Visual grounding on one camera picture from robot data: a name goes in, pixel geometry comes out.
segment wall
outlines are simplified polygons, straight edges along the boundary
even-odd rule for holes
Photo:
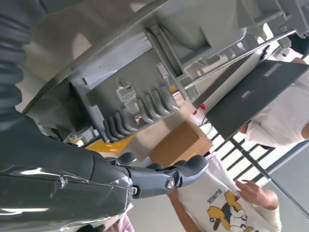
[[[309,146],[274,171],[271,176],[309,212],[308,164]],[[272,189],[278,195],[283,224],[282,232],[308,231],[309,220],[289,199],[271,182],[265,185],[264,188]]]

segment yellow object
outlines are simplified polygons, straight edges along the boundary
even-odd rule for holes
[[[171,93],[173,93],[173,92],[175,92],[176,90],[176,87],[175,87],[175,86],[171,86],[171,87],[170,87],[170,92],[171,92]]]
[[[135,135],[131,135],[127,139],[124,139],[119,142],[115,143],[105,143],[102,140],[94,142],[90,146],[86,147],[86,149],[97,152],[115,152],[118,153],[124,150],[127,144],[129,144]]]

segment laptop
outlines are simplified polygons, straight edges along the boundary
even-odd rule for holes
[[[209,111],[207,118],[228,140],[306,71],[308,65],[265,60]]]

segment screw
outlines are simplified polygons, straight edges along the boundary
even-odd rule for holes
[[[137,194],[137,188],[136,187],[132,187],[132,195],[135,196]]]
[[[175,183],[174,183],[173,180],[169,179],[169,180],[167,180],[167,183],[166,183],[166,189],[168,190],[168,191],[170,191],[170,190],[172,190],[172,189],[174,188],[174,184],[175,184]]]

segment cartoon print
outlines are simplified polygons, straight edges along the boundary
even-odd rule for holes
[[[240,204],[239,198],[232,191],[225,193],[226,204],[222,209],[210,206],[207,213],[211,222],[215,222],[213,229],[216,231],[220,223],[227,231],[231,232],[252,232],[253,227],[246,226],[247,216]]]

